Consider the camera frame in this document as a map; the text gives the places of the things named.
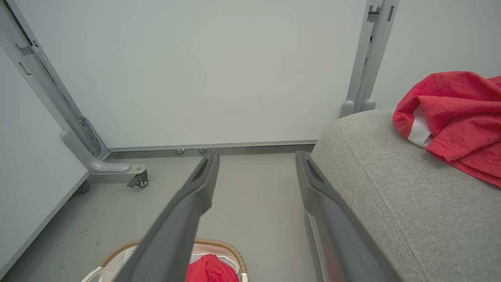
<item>gray sofa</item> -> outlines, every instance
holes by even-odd
[[[501,189],[404,139],[393,112],[335,121],[313,160],[404,280],[501,280]]]

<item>caster wheel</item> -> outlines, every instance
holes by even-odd
[[[87,193],[91,189],[90,183],[86,180],[84,181],[80,187],[77,189],[77,194]]]
[[[146,185],[148,185],[148,180],[147,179],[145,181],[139,182],[139,186],[141,186],[142,188],[146,187]]]

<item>white wall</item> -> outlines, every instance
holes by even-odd
[[[87,173],[61,128],[0,47],[0,279]]]
[[[435,72],[501,75],[500,0],[400,0],[371,99],[395,107]]]
[[[16,0],[109,148],[317,139],[365,0]]]

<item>red cloth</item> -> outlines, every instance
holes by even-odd
[[[188,267],[186,282],[238,282],[235,270],[215,254],[206,254]]]
[[[437,158],[501,187],[501,76],[432,74],[405,95],[393,123]]]

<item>gray floor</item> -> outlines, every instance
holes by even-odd
[[[148,186],[94,183],[73,196],[3,281],[80,281],[114,248],[146,233],[200,161],[197,154],[116,156],[146,164]],[[252,281],[313,281],[294,154],[221,156],[212,208],[197,237],[235,246]]]

